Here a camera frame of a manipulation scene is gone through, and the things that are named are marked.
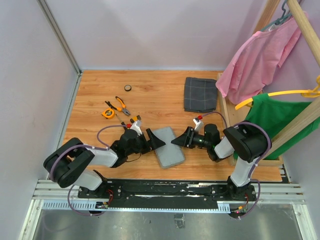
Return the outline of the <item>grey plastic tool case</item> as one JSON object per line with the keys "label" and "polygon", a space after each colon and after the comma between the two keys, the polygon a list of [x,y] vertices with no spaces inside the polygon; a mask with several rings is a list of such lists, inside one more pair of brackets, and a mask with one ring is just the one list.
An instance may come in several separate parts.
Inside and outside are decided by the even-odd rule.
{"label": "grey plastic tool case", "polygon": [[164,146],[155,150],[158,162],[163,169],[180,165],[185,161],[186,158],[182,148],[171,143],[176,138],[171,127],[159,128],[153,133],[157,138],[165,142]]}

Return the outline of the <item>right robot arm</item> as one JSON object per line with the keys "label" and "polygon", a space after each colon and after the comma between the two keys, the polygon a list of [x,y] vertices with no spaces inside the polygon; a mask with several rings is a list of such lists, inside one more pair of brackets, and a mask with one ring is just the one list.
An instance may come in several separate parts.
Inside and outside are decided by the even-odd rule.
{"label": "right robot arm", "polygon": [[259,125],[245,120],[225,128],[224,137],[221,138],[215,124],[206,124],[204,134],[200,134],[199,128],[203,122],[198,118],[195,122],[196,127],[189,126],[180,136],[169,137],[169,144],[178,148],[205,149],[208,157],[217,163],[236,153],[236,165],[226,181],[225,188],[214,190],[213,194],[232,200],[243,198],[253,190],[252,174],[260,159],[272,146],[269,135]]}

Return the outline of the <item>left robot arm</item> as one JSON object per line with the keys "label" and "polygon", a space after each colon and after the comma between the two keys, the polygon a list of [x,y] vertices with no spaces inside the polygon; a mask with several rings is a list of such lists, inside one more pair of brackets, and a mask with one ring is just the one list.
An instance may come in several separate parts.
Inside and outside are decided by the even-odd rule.
{"label": "left robot arm", "polygon": [[78,186],[84,193],[93,198],[105,198],[112,188],[107,179],[97,170],[89,170],[88,166],[105,166],[118,168],[128,161],[130,155],[144,155],[158,148],[154,133],[148,128],[146,133],[138,135],[133,129],[127,129],[119,140],[110,147],[95,147],[84,144],[73,137],[62,145],[43,162],[52,182],[61,188]]}

